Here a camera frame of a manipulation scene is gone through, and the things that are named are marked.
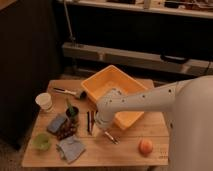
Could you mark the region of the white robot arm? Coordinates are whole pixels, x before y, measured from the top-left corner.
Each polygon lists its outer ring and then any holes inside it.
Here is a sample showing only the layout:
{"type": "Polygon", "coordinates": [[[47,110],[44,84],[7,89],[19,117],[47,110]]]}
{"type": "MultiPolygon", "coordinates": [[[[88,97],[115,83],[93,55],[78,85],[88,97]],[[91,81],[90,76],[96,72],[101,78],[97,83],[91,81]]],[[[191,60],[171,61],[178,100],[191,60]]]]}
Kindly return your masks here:
{"type": "Polygon", "coordinates": [[[144,92],[111,91],[97,102],[97,126],[111,126],[117,112],[162,112],[170,126],[168,171],[213,171],[213,75],[144,92]]]}

